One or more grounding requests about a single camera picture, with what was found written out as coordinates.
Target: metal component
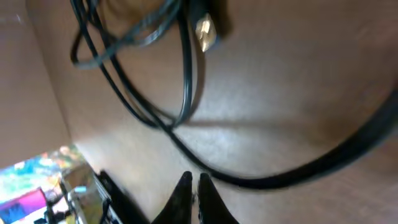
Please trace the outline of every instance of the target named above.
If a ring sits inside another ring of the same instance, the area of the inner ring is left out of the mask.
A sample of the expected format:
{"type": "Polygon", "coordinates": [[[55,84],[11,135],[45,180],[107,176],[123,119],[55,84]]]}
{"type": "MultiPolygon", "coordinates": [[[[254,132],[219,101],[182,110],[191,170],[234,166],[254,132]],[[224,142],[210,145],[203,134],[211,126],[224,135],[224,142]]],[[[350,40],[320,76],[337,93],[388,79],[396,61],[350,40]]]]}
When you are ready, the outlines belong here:
{"type": "Polygon", "coordinates": [[[206,13],[205,16],[197,22],[195,32],[203,52],[207,51],[215,44],[217,31],[214,26],[214,22],[208,13],[206,13]]]}

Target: black plastic item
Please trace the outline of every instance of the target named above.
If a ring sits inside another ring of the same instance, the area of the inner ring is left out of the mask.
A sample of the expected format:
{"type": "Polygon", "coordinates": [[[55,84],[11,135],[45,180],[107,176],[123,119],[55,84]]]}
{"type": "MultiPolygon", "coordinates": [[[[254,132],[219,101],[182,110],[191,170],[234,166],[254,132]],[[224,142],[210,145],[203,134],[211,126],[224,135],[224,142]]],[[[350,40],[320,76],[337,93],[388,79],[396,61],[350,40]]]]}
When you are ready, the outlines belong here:
{"type": "MultiPolygon", "coordinates": [[[[112,179],[101,172],[96,176],[109,198],[103,202],[103,215],[99,224],[105,220],[111,223],[122,221],[123,224],[149,224],[139,207],[130,202],[112,179]],[[112,208],[115,217],[109,217],[108,211],[112,208]]],[[[198,185],[199,220],[201,224],[239,224],[226,208],[208,174],[201,174],[198,185]]],[[[186,171],[181,176],[177,186],[170,196],[163,210],[152,224],[190,224],[192,220],[192,173],[186,171]]]]}
{"type": "Polygon", "coordinates": [[[239,224],[230,214],[208,174],[201,174],[198,186],[200,224],[239,224]]]}
{"type": "Polygon", "coordinates": [[[148,224],[149,221],[145,215],[141,212],[139,207],[133,203],[125,194],[119,189],[119,187],[113,182],[109,175],[101,171],[96,176],[105,188],[107,193],[110,195],[111,203],[110,206],[118,214],[118,218],[125,224],[148,224]]]}
{"type": "Polygon", "coordinates": [[[34,224],[57,224],[61,221],[64,221],[67,217],[69,217],[72,213],[71,211],[66,212],[57,212],[57,213],[49,213],[48,211],[52,210],[52,207],[48,207],[47,211],[44,213],[45,218],[40,218],[34,221],[34,224]]]}
{"type": "Polygon", "coordinates": [[[226,38],[231,30],[229,17],[226,15],[227,0],[189,0],[187,19],[193,30],[196,30],[197,22],[203,19],[207,14],[216,31],[216,41],[213,45],[226,38]]]}
{"type": "MultiPolygon", "coordinates": [[[[95,26],[95,28],[99,30],[101,36],[103,37],[103,41],[106,47],[105,52],[109,52],[108,55],[112,55],[111,61],[121,79],[121,82],[126,87],[127,91],[134,99],[135,103],[140,106],[144,114],[148,115],[149,119],[137,115],[137,112],[132,109],[131,105],[123,97],[121,91],[115,85],[112,78],[109,76],[104,65],[102,64],[103,62],[100,61],[99,67],[101,71],[104,73],[112,89],[115,91],[125,107],[144,124],[152,128],[159,128],[163,130],[164,133],[168,135],[171,141],[176,145],[177,149],[179,149],[195,165],[206,170],[212,177],[227,182],[229,184],[237,185],[239,187],[244,187],[248,189],[271,190],[291,187],[297,184],[308,182],[310,180],[319,179],[320,177],[324,177],[328,174],[331,174],[332,172],[339,170],[342,167],[347,166],[348,164],[351,164],[353,161],[360,158],[363,154],[370,151],[377,143],[382,141],[396,125],[398,116],[398,90],[397,86],[394,86],[394,89],[390,96],[369,119],[369,121],[367,121],[355,133],[353,133],[347,140],[343,141],[330,152],[312,162],[309,162],[305,165],[302,165],[287,172],[258,178],[240,177],[238,175],[216,169],[215,166],[208,165],[202,159],[197,157],[195,153],[192,152],[179,139],[179,137],[175,135],[173,131],[173,128],[175,127],[175,125],[173,125],[175,124],[174,122],[172,123],[172,125],[165,124],[162,121],[158,111],[155,110],[155,108],[151,104],[149,104],[149,102],[145,98],[143,98],[142,95],[138,94],[136,89],[129,82],[128,78],[126,78],[126,75],[124,74],[120,65],[116,63],[116,59],[113,59],[113,57],[116,58],[114,56],[116,52],[109,46],[109,44],[110,42],[114,41],[114,39],[113,37],[107,35],[109,32],[107,32],[101,26],[101,22],[98,19],[96,11],[93,9],[86,10],[81,0],[71,0],[71,3],[80,25],[80,32],[72,47],[72,61],[76,59],[74,56],[76,56],[78,43],[82,36],[86,39],[94,58],[98,56],[95,46],[91,40],[90,34],[87,30],[87,23],[91,22],[95,26]]],[[[175,18],[168,19],[170,21],[172,19],[176,19],[178,21],[181,34],[180,37],[182,40],[184,65],[191,65],[192,63],[189,62],[189,60],[191,60],[192,58],[190,55],[190,37],[188,34],[187,15],[183,12],[183,9],[181,8],[179,12],[175,15],[175,18]]],[[[190,114],[190,111],[182,110],[179,118],[183,119],[178,120],[186,120],[188,118],[188,114],[190,114]]]]}
{"type": "Polygon", "coordinates": [[[192,212],[192,173],[184,172],[169,201],[152,224],[189,224],[192,212]]]}
{"type": "MultiPolygon", "coordinates": [[[[96,177],[101,182],[106,193],[110,196],[110,198],[104,199],[103,215],[100,224],[103,224],[107,219],[110,208],[114,210],[122,223],[150,223],[139,207],[121,192],[119,187],[106,172],[101,171],[96,177]]],[[[183,173],[164,209],[159,213],[152,224],[191,223],[192,202],[192,173],[186,171],[183,173]]]]}

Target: black cable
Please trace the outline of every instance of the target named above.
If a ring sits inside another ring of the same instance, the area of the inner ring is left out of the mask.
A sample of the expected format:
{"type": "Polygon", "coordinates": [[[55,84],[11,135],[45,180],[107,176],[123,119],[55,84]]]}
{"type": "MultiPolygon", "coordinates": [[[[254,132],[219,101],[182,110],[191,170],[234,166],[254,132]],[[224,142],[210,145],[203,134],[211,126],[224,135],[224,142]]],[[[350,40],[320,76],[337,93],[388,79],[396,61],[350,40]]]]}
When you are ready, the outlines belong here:
{"type": "MultiPolygon", "coordinates": [[[[86,11],[81,0],[71,0],[71,3],[80,25],[80,32],[72,47],[72,61],[74,63],[78,61],[76,59],[76,53],[78,45],[80,43],[80,39],[82,37],[86,39],[94,58],[97,58],[98,54],[87,31],[87,21],[92,23],[99,30],[104,45],[106,47],[105,52],[107,53],[110,49],[112,42],[117,40],[114,36],[109,35],[109,32],[103,28],[96,10],[90,9],[90,7],[95,7],[96,4],[92,4],[90,3],[90,0],[88,0],[89,9],[86,11]]],[[[187,18],[183,13],[182,7],[178,11],[178,13],[176,13],[174,19],[178,21],[182,41],[184,64],[184,106],[182,112],[180,113],[179,119],[177,119],[176,122],[174,122],[173,124],[181,124],[190,115],[190,107],[192,103],[192,56],[187,18]]],[[[320,158],[281,174],[251,179],[240,178],[235,175],[228,174],[227,172],[217,170],[212,166],[209,166],[201,159],[199,159],[191,150],[189,150],[189,148],[184,145],[184,143],[181,142],[181,140],[179,140],[179,138],[174,134],[173,128],[176,125],[166,125],[158,116],[159,113],[157,113],[157,110],[144,97],[142,97],[142,95],[138,93],[138,91],[128,80],[116,56],[114,55],[116,51],[112,50],[108,53],[109,58],[112,61],[112,64],[115,67],[124,87],[130,92],[135,102],[142,108],[144,113],[151,118],[151,120],[143,118],[137,113],[137,111],[135,111],[131,107],[131,105],[121,94],[119,88],[114,84],[112,78],[109,76],[104,65],[102,64],[102,60],[95,60],[99,64],[99,67],[104,73],[106,79],[109,81],[112,89],[115,91],[125,107],[133,114],[133,116],[152,128],[160,128],[161,130],[163,130],[174,142],[177,148],[181,150],[182,153],[184,153],[194,164],[209,172],[214,178],[244,188],[262,190],[280,189],[284,187],[291,187],[293,185],[301,184],[303,182],[328,175],[344,166],[347,166],[348,164],[368,152],[375,144],[377,144],[385,136],[388,135],[388,133],[396,125],[397,121],[398,91],[397,87],[394,86],[394,90],[392,91],[388,99],[381,105],[381,107],[375,112],[375,114],[365,125],[359,128],[359,130],[351,135],[347,140],[345,140],[333,150],[321,156],[320,158]]]]}

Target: power cord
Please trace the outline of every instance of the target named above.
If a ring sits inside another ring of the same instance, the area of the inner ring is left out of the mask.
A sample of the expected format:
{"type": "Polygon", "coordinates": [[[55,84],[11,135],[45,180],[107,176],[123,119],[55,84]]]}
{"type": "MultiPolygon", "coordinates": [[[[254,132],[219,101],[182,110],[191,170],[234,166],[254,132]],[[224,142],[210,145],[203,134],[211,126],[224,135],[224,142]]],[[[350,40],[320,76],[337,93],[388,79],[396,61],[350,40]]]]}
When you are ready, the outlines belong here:
{"type": "Polygon", "coordinates": [[[139,121],[151,128],[163,130],[169,136],[177,148],[185,154],[194,164],[202,169],[205,169],[212,177],[227,182],[229,184],[237,185],[248,189],[271,190],[291,187],[293,185],[301,184],[309,180],[315,180],[326,176],[338,169],[352,163],[363,154],[368,152],[375,144],[383,140],[390,131],[395,127],[398,115],[398,91],[397,85],[387,100],[375,112],[370,120],[352,134],[347,140],[339,144],[330,152],[321,156],[320,158],[302,165],[293,170],[261,178],[241,178],[228,172],[223,172],[212,166],[206,164],[199,159],[189,148],[181,142],[181,140],[174,134],[173,128],[186,121],[191,115],[192,107],[192,53],[190,46],[190,35],[188,30],[187,20],[190,16],[186,13],[186,4],[202,4],[202,8],[206,9],[208,0],[166,0],[158,10],[149,14],[141,20],[136,26],[130,29],[125,36],[118,39],[115,35],[106,30],[101,21],[96,7],[98,1],[87,0],[85,9],[82,0],[71,0],[72,8],[75,12],[77,21],[79,23],[80,31],[76,37],[76,41],[72,46],[71,60],[78,68],[94,68],[99,67],[104,73],[105,78],[111,85],[111,88],[117,94],[122,104],[136,117],[139,121]],[[183,106],[178,118],[172,119],[170,124],[165,124],[162,120],[162,112],[154,105],[146,100],[129,81],[116,58],[116,52],[125,45],[147,45],[158,38],[160,38],[165,31],[177,20],[180,28],[180,38],[182,43],[183,53],[183,106]],[[88,33],[87,24],[90,23],[95,27],[104,42],[106,50],[102,54],[98,54],[94,43],[88,33]],[[154,24],[160,24],[158,29],[143,39],[138,39],[137,36],[143,30],[154,24]],[[93,58],[91,60],[81,62],[77,59],[77,51],[80,45],[80,40],[85,38],[93,58]],[[142,112],[134,109],[123,97],[123,94],[113,82],[108,71],[103,65],[103,61],[109,59],[112,62],[123,86],[130,93],[133,100],[142,112]]]}

